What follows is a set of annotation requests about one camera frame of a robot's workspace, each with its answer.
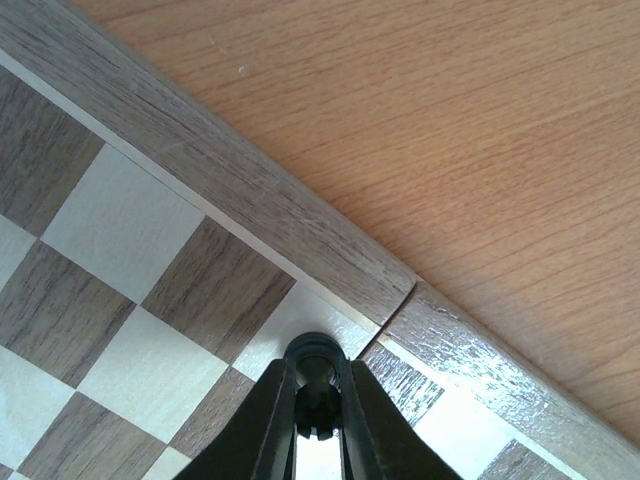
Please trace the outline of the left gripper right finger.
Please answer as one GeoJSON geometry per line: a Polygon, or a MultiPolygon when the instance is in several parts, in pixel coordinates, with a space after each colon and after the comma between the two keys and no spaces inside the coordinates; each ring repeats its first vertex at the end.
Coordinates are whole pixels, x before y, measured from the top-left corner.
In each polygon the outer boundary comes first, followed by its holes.
{"type": "Polygon", "coordinates": [[[427,446],[361,360],[340,365],[344,479],[456,479],[427,446]]]}

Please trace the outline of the black rook chess piece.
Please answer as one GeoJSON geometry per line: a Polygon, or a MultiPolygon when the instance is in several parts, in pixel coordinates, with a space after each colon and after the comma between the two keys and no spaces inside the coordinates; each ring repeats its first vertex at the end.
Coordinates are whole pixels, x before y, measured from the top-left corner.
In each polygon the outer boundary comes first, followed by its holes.
{"type": "Polygon", "coordinates": [[[294,338],[285,358],[296,367],[294,418],[297,432],[319,441],[333,437],[342,426],[339,367],[346,356],[339,344],[320,332],[294,338]]]}

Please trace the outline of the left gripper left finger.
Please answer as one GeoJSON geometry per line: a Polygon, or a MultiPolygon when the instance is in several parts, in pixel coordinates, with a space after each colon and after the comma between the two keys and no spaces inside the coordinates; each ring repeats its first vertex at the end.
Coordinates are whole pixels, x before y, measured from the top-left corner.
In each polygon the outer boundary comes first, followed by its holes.
{"type": "Polygon", "coordinates": [[[296,369],[271,361],[220,434],[178,479],[293,479],[296,369]]]}

